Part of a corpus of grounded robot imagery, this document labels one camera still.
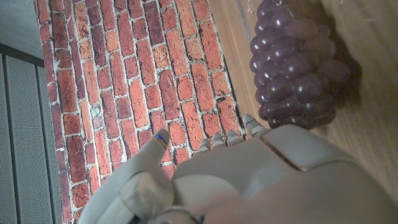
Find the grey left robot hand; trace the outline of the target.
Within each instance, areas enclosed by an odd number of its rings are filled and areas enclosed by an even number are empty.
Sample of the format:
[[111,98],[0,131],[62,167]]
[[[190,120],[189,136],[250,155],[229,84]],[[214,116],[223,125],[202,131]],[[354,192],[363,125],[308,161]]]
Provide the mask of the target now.
[[397,203],[345,151],[291,124],[245,115],[169,177],[161,129],[95,192],[80,223],[396,223]]

